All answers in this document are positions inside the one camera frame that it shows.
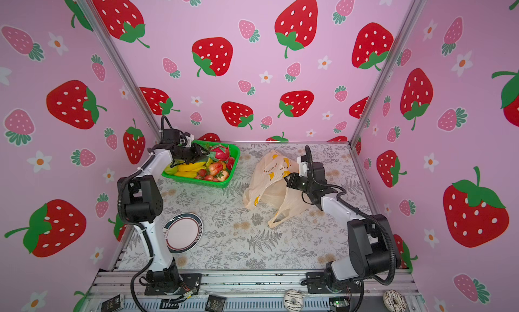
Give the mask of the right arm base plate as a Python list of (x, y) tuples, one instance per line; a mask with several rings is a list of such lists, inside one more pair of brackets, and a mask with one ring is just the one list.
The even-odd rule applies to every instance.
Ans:
[(359, 294), (360, 281), (334, 281), (324, 272), (308, 272), (300, 282), (310, 294)]

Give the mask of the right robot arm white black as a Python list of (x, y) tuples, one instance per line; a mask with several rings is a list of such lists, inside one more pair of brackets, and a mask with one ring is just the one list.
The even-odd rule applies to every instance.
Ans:
[(368, 279), (389, 286), (401, 260), (387, 218), (369, 215), (343, 199), (346, 190), (327, 182), (322, 163), (305, 155), (298, 164), (300, 171), (285, 177), (287, 187), (301, 191), (310, 204), (345, 222), (349, 249), (345, 258), (328, 263), (322, 273), (308, 274), (301, 284), (309, 291), (327, 287), (338, 292)]

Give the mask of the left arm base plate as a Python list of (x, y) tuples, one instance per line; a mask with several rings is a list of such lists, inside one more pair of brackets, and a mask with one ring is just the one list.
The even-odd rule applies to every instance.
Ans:
[(178, 280), (152, 280), (148, 276), (145, 279), (146, 296), (181, 296), (190, 291), (196, 295), (201, 285), (202, 274), (180, 274)]

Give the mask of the banana print plastic bag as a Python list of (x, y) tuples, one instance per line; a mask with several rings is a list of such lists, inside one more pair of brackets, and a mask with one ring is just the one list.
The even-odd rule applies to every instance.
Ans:
[(245, 208), (255, 209), (261, 201), (274, 207), (277, 212), (268, 221), (272, 229), (309, 209), (311, 205), (303, 201), (302, 191), (287, 187), (285, 178), (298, 172), (299, 166), (294, 160), (270, 151), (255, 166), (249, 187), (243, 194)]

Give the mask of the pink fake dragon fruit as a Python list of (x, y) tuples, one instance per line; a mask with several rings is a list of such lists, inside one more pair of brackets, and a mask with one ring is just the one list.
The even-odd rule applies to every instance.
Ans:
[(230, 148), (220, 144), (209, 148), (209, 155), (213, 161), (228, 161), (231, 156)]

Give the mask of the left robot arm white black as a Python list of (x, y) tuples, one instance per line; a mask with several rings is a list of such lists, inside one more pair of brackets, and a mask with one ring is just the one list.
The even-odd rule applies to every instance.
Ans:
[(128, 177), (118, 181), (118, 214), (124, 224), (133, 226), (149, 256), (145, 286), (152, 294), (172, 294), (181, 286), (178, 272), (161, 227), (155, 219), (163, 212), (164, 201), (156, 184), (167, 166), (176, 160), (194, 163), (208, 154), (194, 143), (189, 132), (162, 128), (159, 144), (148, 149), (149, 157)]

